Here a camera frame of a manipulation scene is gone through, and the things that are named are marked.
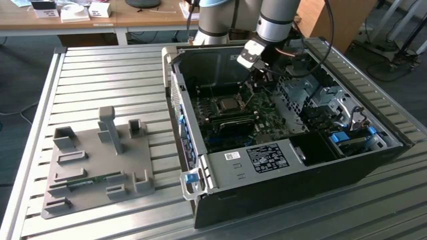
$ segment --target aluminum table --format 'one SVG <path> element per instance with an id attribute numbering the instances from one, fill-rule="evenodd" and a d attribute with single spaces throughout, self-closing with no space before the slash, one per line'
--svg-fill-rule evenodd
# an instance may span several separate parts
<path id="1" fill-rule="evenodd" d="M 307 40 L 322 53 L 327 46 Z M 333 51 L 329 60 L 415 147 L 361 182 L 257 215 L 194 229 L 163 86 L 162 48 L 76 47 L 54 54 L 40 104 L 0 229 L 18 239 L 422 239 L 427 236 L 426 128 Z M 55 128 L 98 128 L 98 107 L 114 105 L 116 124 L 147 123 L 155 193 L 52 219 L 40 217 Z"/>

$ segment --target metal pole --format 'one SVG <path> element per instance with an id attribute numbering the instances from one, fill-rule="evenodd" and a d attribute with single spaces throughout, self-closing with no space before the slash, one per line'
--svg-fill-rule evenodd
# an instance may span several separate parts
<path id="1" fill-rule="evenodd" d="M 425 41 L 425 43 L 421 45 L 419 49 L 417 50 L 417 54 L 422 54 L 427 49 L 427 40 Z"/>
<path id="2" fill-rule="evenodd" d="M 407 14 L 406 14 L 405 18 L 402 19 L 399 25 L 395 27 L 395 29 L 393 30 L 393 32 L 390 34 L 389 40 L 391 40 L 391 41 L 394 41 L 397 39 L 397 36 L 401 33 L 402 29 L 406 27 L 409 21 L 411 20 L 418 7 L 425 2 L 423 0 L 415 0 L 415 1 L 417 2 L 414 3 L 413 7 L 409 9 Z"/>
<path id="3" fill-rule="evenodd" d="M 377 36 L 379 35 L 381 31 L 383 30 L 386 23 L 389 22 L 391 16 L 394 15 L 394 13 L 397 11 L 397 8 L 401 5 L 401 2 L 402 2 L 402 0 L 395 0 L 394 1 L 394 3 L 391 5 L 385 17 L 381 19 L 381 22 L 379 22 L 378 26 L 374 29 L 373 35 L 370 36 L 371 42 L 374 42 L 374 39 L 377 38 Z"/>

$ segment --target green circuit board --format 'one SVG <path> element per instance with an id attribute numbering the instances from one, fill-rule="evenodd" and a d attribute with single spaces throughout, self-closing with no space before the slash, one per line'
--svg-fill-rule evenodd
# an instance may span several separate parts
<path id="1" fill-rule="evenodd" d="M 254 92 L 243 87 L 238 94 L 194 98 L 191 104 L 210 153 L 277 141 L 291 135 L 267 89 Z M 238 122 L 247 122 L 253 127 L 223 137 L 222 126 L 230 124 L 232 129 Z"/>

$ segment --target warning label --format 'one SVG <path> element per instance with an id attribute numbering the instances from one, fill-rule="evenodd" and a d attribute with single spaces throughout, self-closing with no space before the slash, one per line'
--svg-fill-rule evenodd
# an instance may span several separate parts
<path id="1" fill-rule="evenodd" d="M 290 166 L 277 143 L 247 149 L 246 151 L 258 173 L 265 173 Z"/>

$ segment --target floor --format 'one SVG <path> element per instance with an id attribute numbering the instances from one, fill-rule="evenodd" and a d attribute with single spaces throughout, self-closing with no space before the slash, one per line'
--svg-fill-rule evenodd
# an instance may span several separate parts
<path id="1" fill-rule="evenodd" d="M 383 9 L 374 10 L 367 23 L 373 27 L 383 17 L 387 6 Z M 397 12 L 385 28 L 385 33 L 377 38 L 383 41 L 385 36 L 394 22 L 402 17 L 402 13 Z M 405 40 L 419 20 L 414 20 L 406 30 L 401 33 L 398 40 Z M 167 43 L 171 42 L 174 31 L 146 32 L 142 35 L 134 35 L 134 38 L 144 42 Z M 427 29 L 423 29 L 415 39 L 411 48 L 417 49 L 426 40 Z M 186 40 L 187 33 L 180 31 L 178 40 Z M 10 113 L 22 110 L 39 100 L 42 89 L 48 73 L 50 63 L 55 47 L 60 47 L 62 43 L 56 36 L 20 36 L 10 37 L 4 46 L 0 46 L 0 112 Z M 383 58 L 357 47 L 347 54 L 350 60 L 365 71 L 366 68 L 383 61 Z M 382 64 L 371 68 L 371 72 L 377 77 L 391 79 L 407 73 L 407 69 L 402 67 L 397 72 L 390 73 L 387 65 Z M 405 77 L 394 82 L 377 81 L 379 86 L 386 90 L 391 97 L 402 104 L 407 111 L 427 125 L 427 107 L 423 100 L 427 94 L 427 84 L 425 84 L 425 76 L 427 68 L 425 64 Z M 24 114 L 32 120 L 36 107 L 28 109 Z M 20 159 L 26 147 L 27 137 L 31 125 L 19 116 L 0 115 L 0 222 L 14 184 L 16 172 L 20 165 Z"/>

